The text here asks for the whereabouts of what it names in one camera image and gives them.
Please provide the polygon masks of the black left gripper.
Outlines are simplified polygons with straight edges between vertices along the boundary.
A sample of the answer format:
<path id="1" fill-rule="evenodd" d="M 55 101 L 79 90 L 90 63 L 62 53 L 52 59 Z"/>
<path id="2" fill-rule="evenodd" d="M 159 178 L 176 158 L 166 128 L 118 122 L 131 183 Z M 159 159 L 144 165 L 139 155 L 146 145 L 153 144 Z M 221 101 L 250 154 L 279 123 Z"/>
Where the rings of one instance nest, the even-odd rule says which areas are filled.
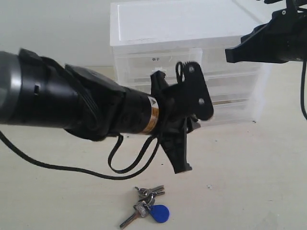
<path id="1" fill-rule="evenodd" d="M 213 117 L 214 108 L 201 66 L 196 61 L 177 62 L 176 82 L 168 84 L 160 70 L 151 76 L 151 96 L 159 106 L 159 123 L 154 132 L 161 139 L 174 173 L 192 170 L 187 161 L 187 134 L 199 121 Z"/>

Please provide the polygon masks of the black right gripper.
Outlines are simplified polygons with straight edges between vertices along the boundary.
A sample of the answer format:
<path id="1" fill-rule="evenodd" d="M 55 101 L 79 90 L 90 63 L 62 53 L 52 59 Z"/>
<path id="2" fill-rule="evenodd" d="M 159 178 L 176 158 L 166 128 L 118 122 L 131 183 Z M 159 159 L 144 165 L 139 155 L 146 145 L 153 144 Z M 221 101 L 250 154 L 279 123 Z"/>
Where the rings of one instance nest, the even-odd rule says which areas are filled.
<path id="1" fill-rule="evenodd" d="M 283 64 L 307 59 L 307 2 L 287 0 L 285 7 L 241 37 L 241 43 L 225 49 L 228 63 L 259 62 Z"/>

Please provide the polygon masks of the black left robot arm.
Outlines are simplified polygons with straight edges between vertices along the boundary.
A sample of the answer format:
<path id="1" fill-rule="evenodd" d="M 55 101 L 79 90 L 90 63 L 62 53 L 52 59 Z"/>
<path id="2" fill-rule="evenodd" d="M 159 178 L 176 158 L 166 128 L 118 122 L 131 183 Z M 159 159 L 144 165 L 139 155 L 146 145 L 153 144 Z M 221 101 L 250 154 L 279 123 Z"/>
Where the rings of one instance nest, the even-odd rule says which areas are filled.
<path id="1" fill-rule="evenodd" d="M 191 170 L 187 135 L 214 108 L 200 65 L 176 64 L 177 82 L 165 73 L 150 76 L 151 92 L 121 86 L 87 68 L 65 65 L 21 49 L 0 54 L 0 122 L 3 125 L 61 128 L 90 141 L 116 137 L 111 161 L 125 134 L 147 135 L 136 160 L 116 170 L 114 180 L 128 179 L 153 140 L 162 147 L 175 173 Z"/>

